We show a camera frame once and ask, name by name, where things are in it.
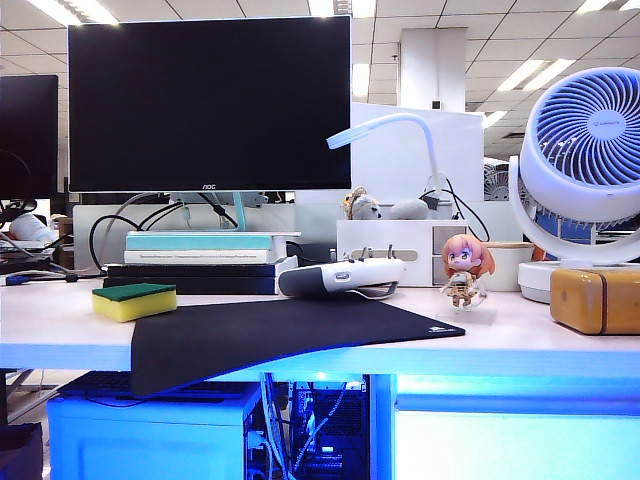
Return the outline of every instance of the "stack of books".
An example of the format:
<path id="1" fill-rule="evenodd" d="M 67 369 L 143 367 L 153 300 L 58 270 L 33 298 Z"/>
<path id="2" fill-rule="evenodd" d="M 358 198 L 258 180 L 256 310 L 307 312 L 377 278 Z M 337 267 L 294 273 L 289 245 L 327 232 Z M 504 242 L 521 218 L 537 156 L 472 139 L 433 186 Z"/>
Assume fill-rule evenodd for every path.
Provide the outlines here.
<path id="1" fill-rule="evenodd" d="M 108 265 L 104 286 L 176 285 L 179 295 L 276 295 L 280 273 L 296 268 L 286 237 L 296 233 L 129 232 L 124 265 Z"/>

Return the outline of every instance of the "black mouse pad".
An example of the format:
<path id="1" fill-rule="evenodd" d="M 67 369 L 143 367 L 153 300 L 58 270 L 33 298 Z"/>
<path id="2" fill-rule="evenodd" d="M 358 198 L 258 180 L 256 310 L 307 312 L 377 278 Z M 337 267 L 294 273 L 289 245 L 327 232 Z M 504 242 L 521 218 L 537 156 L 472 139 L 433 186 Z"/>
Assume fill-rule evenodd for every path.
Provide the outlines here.
<path id="1" fill-rule="evenodd" d="M 464 333 L 359 296 L 180 307 L 137 320 L 131 391 L 147 396 L 299 353 Z"/>

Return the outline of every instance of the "desk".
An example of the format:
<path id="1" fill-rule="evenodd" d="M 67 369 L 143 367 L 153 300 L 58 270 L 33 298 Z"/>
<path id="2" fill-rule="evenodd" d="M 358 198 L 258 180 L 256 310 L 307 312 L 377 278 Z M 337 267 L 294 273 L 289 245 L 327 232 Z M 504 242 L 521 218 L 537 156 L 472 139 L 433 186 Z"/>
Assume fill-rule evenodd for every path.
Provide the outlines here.
<path id="1" fill-rule="evenodd" d="M 0 368 L 129 370 L 134 324 L 92 313 L 90 292 L 99 285 L 45 282 L 1 289 Z M 195 305 L 280 299 L 181 296 L 178 301 Z M 580 377 L 593 382 L 594 392 L 599 392 L 598 382 L 622 380 L 628 381 L 625 392 L 640 396 L 640 337 L 581 335 L 553 322 L 547 305 L 519 293 L 490 293 L 478 309 L 461 313 L 436 289 L 399 289 L 388 303 L 463 327 L 467 334 L 307 353 L 218 379 L 257 381 L 261 372 L 272 372 L 276 380 L 372 375 L 372 401 L 379 415 L 378 444 L 372 445 L 372 463 L 379 466 L 372 465 L 372 478 L 380 479 L 393 478 L 389 452 L 394 425 L 388 419 L 397 375 Z"/>

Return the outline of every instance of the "sponge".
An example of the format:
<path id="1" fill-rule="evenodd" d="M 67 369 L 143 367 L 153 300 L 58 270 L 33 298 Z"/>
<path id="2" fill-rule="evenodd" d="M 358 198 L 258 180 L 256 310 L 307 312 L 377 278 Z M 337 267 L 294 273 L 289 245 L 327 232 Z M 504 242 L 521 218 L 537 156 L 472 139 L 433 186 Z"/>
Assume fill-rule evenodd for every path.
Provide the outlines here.
<path id="1" fill-rule="evenodd" d="M 177 308 L 176 286 L 136 283 L 96 288 L 93 311 L 118 322 L 169 312 Z"/>

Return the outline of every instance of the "monitor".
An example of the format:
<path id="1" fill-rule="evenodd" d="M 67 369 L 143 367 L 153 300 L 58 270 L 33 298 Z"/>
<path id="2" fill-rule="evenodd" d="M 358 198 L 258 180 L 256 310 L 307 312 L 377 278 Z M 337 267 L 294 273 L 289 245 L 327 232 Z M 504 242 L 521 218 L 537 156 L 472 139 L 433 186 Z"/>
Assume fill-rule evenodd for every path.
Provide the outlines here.
<path id="1" fill-rule="evenodd" d="M 58 175 L 58 77 L 0 77 L 0 199 L 52 198 Z"/>
<path id="2" fill-rule="evenodd" d="M 349 17 L 69 27 L 70 190 L 351 186 Z"/>

